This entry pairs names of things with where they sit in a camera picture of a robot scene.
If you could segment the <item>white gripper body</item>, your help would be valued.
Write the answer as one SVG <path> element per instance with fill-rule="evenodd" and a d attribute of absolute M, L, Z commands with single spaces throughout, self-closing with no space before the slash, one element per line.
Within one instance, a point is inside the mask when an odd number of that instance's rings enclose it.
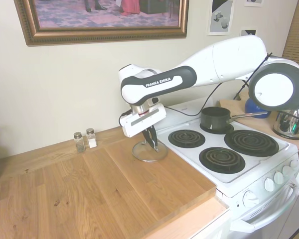
<path fill-rule="evenodd" d="M 131 113 L 119 119 L 126 137 L 133 137 L 148 127 L 156 124 L 166 117 L 166 110 L 162 104 L 156 104 L 149 108 L 143 115 Z"/>

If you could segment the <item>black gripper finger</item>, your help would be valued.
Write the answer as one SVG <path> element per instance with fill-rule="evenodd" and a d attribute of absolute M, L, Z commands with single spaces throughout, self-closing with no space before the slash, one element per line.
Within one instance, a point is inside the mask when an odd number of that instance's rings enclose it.
<path fill-rule="evenodd" d="M 142 134 L 145 138 L 146 143 L 148 143 L 150 145 L 150 147 L 152 147 L 152 139 L 150 137 L 150 132 L 148 129 L 145 129 L 142 131 Z"/>
<path fill-rule="evenodd" d="M 153 125 L 149 128 L 149 132 L 150 132 L 150 136 L 151 136 L 151 140 L 152 140 L 152 148 L 155 151 L 159 151 L 156 129 Z"/>

